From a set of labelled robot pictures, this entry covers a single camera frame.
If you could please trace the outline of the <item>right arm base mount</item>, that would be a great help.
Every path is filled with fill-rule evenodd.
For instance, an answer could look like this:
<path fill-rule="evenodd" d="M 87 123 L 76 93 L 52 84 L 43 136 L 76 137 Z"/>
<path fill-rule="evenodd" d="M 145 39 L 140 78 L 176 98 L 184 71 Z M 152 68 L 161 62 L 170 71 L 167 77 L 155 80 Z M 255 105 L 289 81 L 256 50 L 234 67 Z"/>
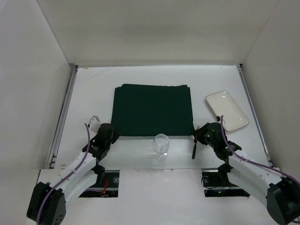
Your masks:
<path fill-rule="evenodd" d="M 202 169 L 201 184 L 205 197 L 250 197 L 248 192 L 229 181 L 231 169 L 227 164 L 215 169 Z"/>

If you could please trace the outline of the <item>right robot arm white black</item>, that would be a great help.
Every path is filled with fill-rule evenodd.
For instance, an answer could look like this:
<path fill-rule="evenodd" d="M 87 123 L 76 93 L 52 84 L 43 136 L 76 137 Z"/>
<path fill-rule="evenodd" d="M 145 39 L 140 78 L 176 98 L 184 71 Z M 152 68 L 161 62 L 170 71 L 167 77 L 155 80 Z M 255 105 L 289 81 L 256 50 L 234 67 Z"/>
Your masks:
<path fill-rule="evenodd" d="M 279 225 L 296 223 L 300 216 L 300 183 L 292 176 L 254 161 L 231 142 L 220 123 L 206 123 L 193 131 L 195 141 L 210 146 L 224 163 L 219 167 L 229 183 L 256 198 Z"/>

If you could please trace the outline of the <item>dark green cloth napkin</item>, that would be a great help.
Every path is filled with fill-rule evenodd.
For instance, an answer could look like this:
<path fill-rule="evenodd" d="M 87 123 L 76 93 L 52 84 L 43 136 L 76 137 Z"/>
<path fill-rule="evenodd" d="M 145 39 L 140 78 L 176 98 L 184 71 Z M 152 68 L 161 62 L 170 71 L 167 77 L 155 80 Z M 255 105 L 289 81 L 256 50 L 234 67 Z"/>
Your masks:
<path fill-rule="evenodd" d="M 194 131 L 190 88 L 123 84 L 114 92 L 111 124 L 122 136 L 190 136 Z"/>

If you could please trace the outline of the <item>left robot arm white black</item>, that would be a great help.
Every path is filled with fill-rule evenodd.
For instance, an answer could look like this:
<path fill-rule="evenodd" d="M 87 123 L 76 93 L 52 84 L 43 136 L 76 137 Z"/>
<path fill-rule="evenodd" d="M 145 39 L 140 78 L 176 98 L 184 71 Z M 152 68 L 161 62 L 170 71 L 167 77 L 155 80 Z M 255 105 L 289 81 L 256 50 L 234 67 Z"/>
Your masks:
<path fill-rule="evenodd" d="M 60 225 L 69 204 L 81 194 L 92 191 L 104 194 L 111 182 L 99 163 L 119 136 L 112 124 L 101 124 L 96 135 L 88 137 L 87 145 L 62 173 L 47 183 L 40 181 L 35 185 L 26 217 L 37 225 Z"/>

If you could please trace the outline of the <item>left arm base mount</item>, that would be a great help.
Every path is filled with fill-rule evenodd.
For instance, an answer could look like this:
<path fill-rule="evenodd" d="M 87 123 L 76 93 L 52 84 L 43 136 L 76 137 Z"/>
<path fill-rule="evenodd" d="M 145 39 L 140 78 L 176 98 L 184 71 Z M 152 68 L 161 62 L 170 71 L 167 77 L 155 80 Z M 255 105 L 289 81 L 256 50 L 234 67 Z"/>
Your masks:
<path fill-rule="evenodd" d="M 86 189 L 80 198 L 115 198 L 119 194 L 119 170 L 106 170 L 97 165 L 92 171 L 97 175 L 96 183 Z"/>

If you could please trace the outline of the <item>white rectangular plate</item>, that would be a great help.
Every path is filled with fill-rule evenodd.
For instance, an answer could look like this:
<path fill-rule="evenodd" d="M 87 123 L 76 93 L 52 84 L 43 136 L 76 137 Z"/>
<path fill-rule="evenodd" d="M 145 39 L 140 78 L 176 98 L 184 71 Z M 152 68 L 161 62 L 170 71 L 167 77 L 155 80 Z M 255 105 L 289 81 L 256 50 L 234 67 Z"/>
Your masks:
<path fill-rule="evenodd" d="M 226 131 L 232 132 L 249 124 L 247 116 L 229 92 L 223 90 L 210 94 L 206 97 L 206 101 L 216 116 L 223 116 Z"/>

